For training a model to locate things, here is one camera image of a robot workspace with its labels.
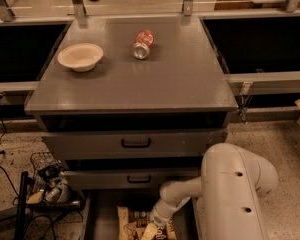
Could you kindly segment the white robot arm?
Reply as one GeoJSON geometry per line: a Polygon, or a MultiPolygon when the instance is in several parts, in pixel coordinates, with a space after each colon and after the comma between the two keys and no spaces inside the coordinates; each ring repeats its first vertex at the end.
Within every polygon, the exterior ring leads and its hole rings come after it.
{"type": "Polygon", "coordinates": [[[269,240],[259,198],[277,185],[277,171],[267,159],[233,144],[215,144],[204,154],[199,177],[161,186],[141,240],[152,240],[193,197],[204,199],[207,240],[269,240]]]}

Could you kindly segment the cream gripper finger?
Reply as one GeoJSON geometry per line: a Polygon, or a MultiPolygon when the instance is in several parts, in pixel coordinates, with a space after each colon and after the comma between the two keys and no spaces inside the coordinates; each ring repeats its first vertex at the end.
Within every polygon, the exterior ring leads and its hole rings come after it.
{"type": "Polygon", "coordinates": [[[157,226],[154,223],[149,223],[141,237],[141,240],[152,240],[157,233],[157,226]]]}

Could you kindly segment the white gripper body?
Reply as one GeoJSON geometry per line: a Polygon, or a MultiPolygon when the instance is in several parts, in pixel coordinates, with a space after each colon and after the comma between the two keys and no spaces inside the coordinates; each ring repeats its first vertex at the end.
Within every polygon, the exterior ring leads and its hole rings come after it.
{"type": "Polygon", "coordinates": [[[178,209],[159,199],[150,212],[150,221],[157,227],[164,227],[178,209]]]}

